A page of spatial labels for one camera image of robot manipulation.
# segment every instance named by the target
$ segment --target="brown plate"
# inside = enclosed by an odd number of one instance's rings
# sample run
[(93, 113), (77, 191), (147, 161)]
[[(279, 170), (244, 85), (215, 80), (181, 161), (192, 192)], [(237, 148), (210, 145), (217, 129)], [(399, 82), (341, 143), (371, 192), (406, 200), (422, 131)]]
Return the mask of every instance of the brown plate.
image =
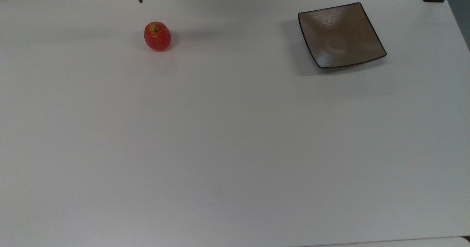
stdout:
[(361, 3), (300, 12), (299, 23), (320, 68), (355, 65), (387, 55)]

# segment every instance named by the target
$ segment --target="square plate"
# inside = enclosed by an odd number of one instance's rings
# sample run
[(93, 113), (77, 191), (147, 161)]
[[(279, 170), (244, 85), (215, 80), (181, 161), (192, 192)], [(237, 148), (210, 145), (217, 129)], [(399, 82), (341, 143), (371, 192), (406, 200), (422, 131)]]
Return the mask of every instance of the square plate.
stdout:
[(320, 68), (345, 67), (387, 55), (361, 3), (300, 12), (299, 24)]

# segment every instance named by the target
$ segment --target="table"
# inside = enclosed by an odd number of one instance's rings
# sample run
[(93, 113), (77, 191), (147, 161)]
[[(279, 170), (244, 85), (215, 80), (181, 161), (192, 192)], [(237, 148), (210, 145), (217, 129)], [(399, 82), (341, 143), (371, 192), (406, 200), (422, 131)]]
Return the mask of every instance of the table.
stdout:
[[(354, 2), (388, 55), (323, 73), (297, 13)], [(6, 246), (291, 247), (470, 234), (470, 53), (447, 2), (0, 7)], [(164, 53), (143, 40), (151, 21), (171, 30)]]
[(328, 245), (330, 247), (468, 247), (470, 243), (462, 237), (445, 237), (437, 239), (398, 240), (383, 242)]

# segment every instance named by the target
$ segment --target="apple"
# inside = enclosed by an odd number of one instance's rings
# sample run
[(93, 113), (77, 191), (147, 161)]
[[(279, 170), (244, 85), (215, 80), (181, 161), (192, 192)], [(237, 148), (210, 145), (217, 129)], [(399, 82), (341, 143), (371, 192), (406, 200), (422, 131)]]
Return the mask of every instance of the apple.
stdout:
[(147, 45), (156, 51), (163, 51), (171, 43), (171, 34), (168, 28), (161, 22), (151, 22), (144, 30), (144, 38)]

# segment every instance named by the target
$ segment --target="white table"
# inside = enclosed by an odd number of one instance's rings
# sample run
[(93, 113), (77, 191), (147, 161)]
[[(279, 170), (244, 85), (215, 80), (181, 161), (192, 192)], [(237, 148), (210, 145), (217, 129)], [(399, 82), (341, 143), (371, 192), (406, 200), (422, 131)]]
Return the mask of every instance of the white table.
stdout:
[(398, 240), (383, 242), (367, 242), (354, 244), (327, 245), (328, 247), (470, 247), (470, 243), (462, 237), (446, 237), (421, 240)]
[[(322, 74), (297, 13), (354, 2), (388, 56)], [(0, 8), (2, 246), (470, 234), (470, 53), (447, 2)], [(169, 51), (146, 46), (151, 21), (170, 28)]]

